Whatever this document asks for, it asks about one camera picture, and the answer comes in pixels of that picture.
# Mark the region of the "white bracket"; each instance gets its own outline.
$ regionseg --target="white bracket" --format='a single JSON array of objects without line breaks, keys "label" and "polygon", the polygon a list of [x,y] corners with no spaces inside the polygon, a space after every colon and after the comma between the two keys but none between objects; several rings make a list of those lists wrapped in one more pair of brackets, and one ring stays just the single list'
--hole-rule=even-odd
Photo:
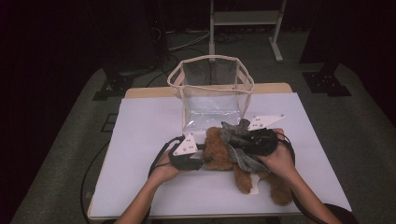
[{"label": "white bracket", "polygon": [[249,131],[264,129],[267,126],[282,120],[283,118],[285,118],[284,114],[281,114],[280,116],[257,116],[250,122],[250,125],[247,127],[247,129]]},{"label": "white bracket", "polygon": [[192,133],[187,135],[187,137],[180,143],[177,149],[174,151],[174,156],[180,156],[185,154],[191,154],[198,151],[197,145],[195,143],[194,136]]}]

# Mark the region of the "brown teddy bear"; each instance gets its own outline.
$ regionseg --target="brown teddy bear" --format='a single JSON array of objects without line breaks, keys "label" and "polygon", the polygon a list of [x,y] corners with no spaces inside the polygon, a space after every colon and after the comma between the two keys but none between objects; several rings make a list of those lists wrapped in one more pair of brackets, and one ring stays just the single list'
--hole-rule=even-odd
[{"label": "brown teddy bear", "polygon": [[[206,130],[205,150],[202,159],[210,161],[205,163],[206,169],[233,170],[236,186],[241,192],[250,193],[252,189],[250,173],[242,170],[237,162],[230,160],[229,151],[221,139],[221,128],[211,127]],[[271,198],[275,204],[286,205],[291,202],[290,188],[280,177],[268,171],[259,171],[256,172],[256,175],[270,184]]]}]

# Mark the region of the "dark background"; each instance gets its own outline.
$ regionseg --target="dark background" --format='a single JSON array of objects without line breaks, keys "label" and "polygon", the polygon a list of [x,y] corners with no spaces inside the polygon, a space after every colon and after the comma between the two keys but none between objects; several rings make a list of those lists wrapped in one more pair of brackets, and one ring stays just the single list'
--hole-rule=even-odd
[{"label": "dark background", "polygon": [[[97,69],[113,60],[136,66],[161,63],[166,46],[152,41],[153,18],[162,18],[166,30],[208,28],[209,1],[145,1],[160,3],[161,16],[142,2],[0,3],[1,222],[12,219],[80,91]],[[276,1],[265,2],[217,0],[217,8],[278,7]],[[391,16],[395,8],[391,1],[289,0],[282,30],[311,28],[301,62],[322,63],[335,55],[361,77],[367,91],[396,123],[391,107],[396,84],[396,23]],[[136,57],[140,50],[136,44],[148,54]]]}]

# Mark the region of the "person's left hand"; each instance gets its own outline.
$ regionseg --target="person's left hand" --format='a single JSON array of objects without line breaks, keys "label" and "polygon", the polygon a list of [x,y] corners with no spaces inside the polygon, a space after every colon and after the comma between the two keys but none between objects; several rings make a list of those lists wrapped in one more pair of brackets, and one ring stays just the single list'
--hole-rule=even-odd
[{"label": "person's left hand", "polygon": [[179,171],[175,168],[169,160],[169,150],[166,150],[161,156],[160,160],[157,163],[156,168],[151,173],[150,179],[162,184],[163,182],[169,181],[182,171]]}]

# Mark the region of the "forearm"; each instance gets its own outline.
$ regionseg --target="forearm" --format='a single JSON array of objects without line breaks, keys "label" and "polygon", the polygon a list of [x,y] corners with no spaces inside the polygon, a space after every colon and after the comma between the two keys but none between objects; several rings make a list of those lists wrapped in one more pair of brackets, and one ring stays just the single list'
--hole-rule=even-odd
[{"label": "forearm", "polygon": [[140,224],[151,207],[155,192],[159,186],[159,183],[149,179],[115,223]]},{"label": "forearm", "polygon": [[297,171],[289,175],[287,179],[291,190],[294,192],[299,203],[303,208],[308,211],[312,216],[323,220],[326,223],[341,223],[334,214],[322,203],[317,195],[312,191],[311,188],[305,183],[303,178],[297,173]]}]

